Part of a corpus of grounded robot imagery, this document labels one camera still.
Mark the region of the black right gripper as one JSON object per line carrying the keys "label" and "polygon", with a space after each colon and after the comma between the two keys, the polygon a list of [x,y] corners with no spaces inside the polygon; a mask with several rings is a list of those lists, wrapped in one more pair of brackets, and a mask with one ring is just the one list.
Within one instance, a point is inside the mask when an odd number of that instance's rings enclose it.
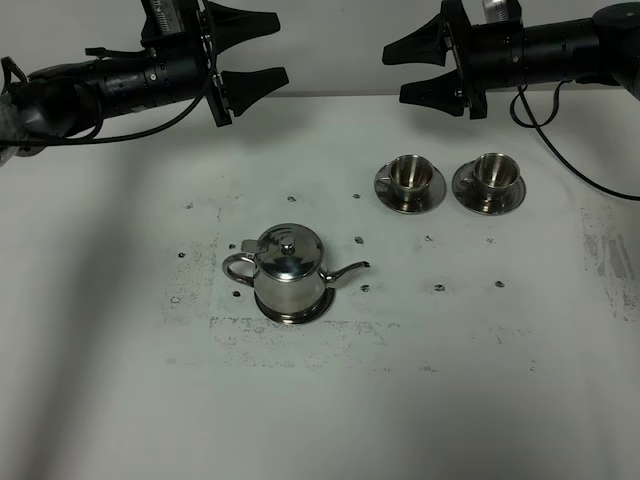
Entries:
{"label": "black right gripper", "polygon": [[413,33],[383,49],[384,65],[424,63],[444,66],[446,40],[453,50],[456,71],[405,84],[399,102],[463,115],[487,116],[486,92],[525,84],[522,20],[473,25],[460,1],[444,1],[440,14]]}

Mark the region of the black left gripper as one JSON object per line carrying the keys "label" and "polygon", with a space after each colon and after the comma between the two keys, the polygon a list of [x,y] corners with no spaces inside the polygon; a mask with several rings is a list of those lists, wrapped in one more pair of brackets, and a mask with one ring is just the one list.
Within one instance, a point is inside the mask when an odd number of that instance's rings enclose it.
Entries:
{"label": "black left gripper", "polygon": [[[139,52],[100,53],[97,86],[102,92],[107,118],[137,113],[172,103],[192,100],[203,92],[215,123],[231,123],[222,100],[216,72],[216,56],[240,43],[280,31],[278,15],[247,11],[211,1],[187,16],[186,31],[160,36],[145,20]],[[256,102],[286,86],[284,67],[253,72],[221,73],[231,111],[241,116]]]}

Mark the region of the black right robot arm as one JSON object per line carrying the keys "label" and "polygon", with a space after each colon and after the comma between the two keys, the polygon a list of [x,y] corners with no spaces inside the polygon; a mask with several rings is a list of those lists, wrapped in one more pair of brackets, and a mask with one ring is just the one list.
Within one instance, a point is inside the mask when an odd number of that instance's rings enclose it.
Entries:
{"label": "black right robot arm", "polygon": [[383,49],[384,64],[456,67],[402,86],[404,104],[455,117],[487,116],[489,90],[552,82],[620,86],[639,95],[639,5],[610,5],[590,18],[524,26],[517,1],[486,1],[486,21],[472,24],[460,1],[444,1],[427,24]]}

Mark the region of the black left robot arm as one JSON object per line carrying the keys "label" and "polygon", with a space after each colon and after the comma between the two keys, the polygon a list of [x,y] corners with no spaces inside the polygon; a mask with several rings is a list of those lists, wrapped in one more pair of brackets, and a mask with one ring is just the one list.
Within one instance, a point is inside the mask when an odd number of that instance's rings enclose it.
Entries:
{"label": "black left robot arm", "polygon": [[[221,53],[280,31],[273,12],[210,1],[145,1],[141,48],[88,48],[88,61],[25,74],[1,60],[1,158],[33,156],[48,147],[127,142],[165,131],[200,102],[215,124],[228,126],[257,101],[286,86],[287,72],[221,71]],[[186,102],[173,119],[138,133],[103,137],[106,120]]]}

